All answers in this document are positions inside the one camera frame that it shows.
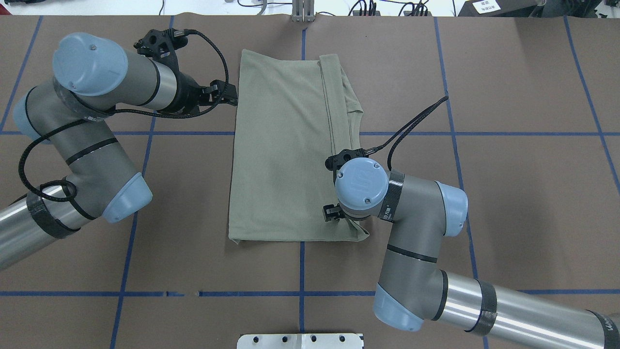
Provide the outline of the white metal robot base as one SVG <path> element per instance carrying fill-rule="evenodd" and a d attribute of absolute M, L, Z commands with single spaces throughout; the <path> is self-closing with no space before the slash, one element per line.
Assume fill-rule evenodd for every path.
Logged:
<path fill-rule="evenodd" d="M 357 333 L 246 334 L 237 349 L 363 349 L 365 340 Z"/>

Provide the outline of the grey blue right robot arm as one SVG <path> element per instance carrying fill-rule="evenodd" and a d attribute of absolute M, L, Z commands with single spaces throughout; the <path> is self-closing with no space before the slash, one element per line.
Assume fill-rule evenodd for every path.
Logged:
<path fill-rule="evenodd" d="M 619 317 L 564 306 L 437 266 L 444 237 L 467 219 L 459 188 L 385 170 L 363 149 L 329 156 L 338 203 L 326 221 L 377 217 L 392 224 L 374 296 L 374 315 L 401 331 L 425 320 L 540 349 L 617 349 Z"/>

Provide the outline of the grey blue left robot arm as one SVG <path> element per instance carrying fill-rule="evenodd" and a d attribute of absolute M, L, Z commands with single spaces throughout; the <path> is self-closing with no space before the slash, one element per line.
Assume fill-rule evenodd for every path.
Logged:
<path fill-rule="evenodd" d="M 180 71 L 176 51 L 195 35 L 223 64 L 224 79 L 203 86 Z M 53 53 L 53 77 L 14 108 L 18 130 L 31 138 L 18 161 L 27 192 L 1 211 L 1 269 L 19 263 L 100 217 L 116 223 L 153 198 L 143 174 L 106 119 L 135 113 L 190 119 L 216 106 L 236 106 L 228 64 L 195 29 L 152 29 L 131 52 L 108 38 L 76 32 Z"/>

